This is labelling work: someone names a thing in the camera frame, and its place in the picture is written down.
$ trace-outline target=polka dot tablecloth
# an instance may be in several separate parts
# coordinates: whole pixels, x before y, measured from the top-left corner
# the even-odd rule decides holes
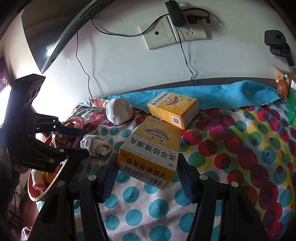
[[[115,152],[148,114],[134,109],[131,120],[114,126],[106,118],[105,100],[82,102],[71,117],[82,116],[85,130],[100,135]],[[217,182],[242,184],[270,240],[277,240],[295,214],[296,130],[287,123],[285,103],[235,110],[200,111],[182,132],[180,152],[190,165]],[[88,158],[72,182],[96,173],[111,153]],[[185,240],[196,205],[184,195],[177,175],[159,190],[119,172],[109,199],[100,204],[109,239],[113,241]],[[75,201],[76,228],[84,241],[79,201]],[[212,240],[218,240],[221,202],[216,203]]]

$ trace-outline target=electrical outlet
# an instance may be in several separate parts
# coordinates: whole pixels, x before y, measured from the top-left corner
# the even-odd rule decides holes
[[[145,23],[139,26],[139,29],[143,32],[152,23],[153,21]],[[143,34],[143,37],[150,50],[177,42],[167,16],[155,23],[149,31]]]
[[[180,38],[182,42],[207,38],[202,20],[199,20],[196,24],[189,24],[186,16],[185,16],[185,20],[186,20],[186,25],[178,28],[173,25],[172,19],[169,17],[169,21],[173,27],[173,32],[177,39],[177,42],[180,41],[177,31],[180,34]]]

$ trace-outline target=silver bolt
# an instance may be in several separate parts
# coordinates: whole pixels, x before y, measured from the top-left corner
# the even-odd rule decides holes
[[[237,188],[239,186],[239,184],[237,182],[231,182],[231,186]]]
[[[88,176],[88,179],[90,181],[95,180],[96,179],[96,175],[90,175],[90,176]]]
[[[58,187],[62,187],[64,184],[65,184],[64,181],[59,181],[59,182],[57,183],[57,186],[58,186]]]
[[[207,175],[204,175],[204,174],[200,175],[200,179],[203,180],[203,181],[206,181],[207,180]]]

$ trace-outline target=blue cloth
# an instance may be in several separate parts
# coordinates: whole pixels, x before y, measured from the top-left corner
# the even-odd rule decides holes
[[[232,110],[242,106],[265,105],[279,99],[277,90],[250,80],[227,85],[202,85],[132,92],[106,96],[103,99],[127,98],[133,107],[147,111],[147,103],[162,91],[193,97],[202,110],[219,108]]]

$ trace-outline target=yellow medicine box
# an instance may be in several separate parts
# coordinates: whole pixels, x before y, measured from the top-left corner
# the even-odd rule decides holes
[[[148,117],[119,149],[119,170],[164,189],[177,171],[181,132],[177,127]]]
[[[199,113],[198,99],[161,92],[148,104],[150,113],[183,130]]]

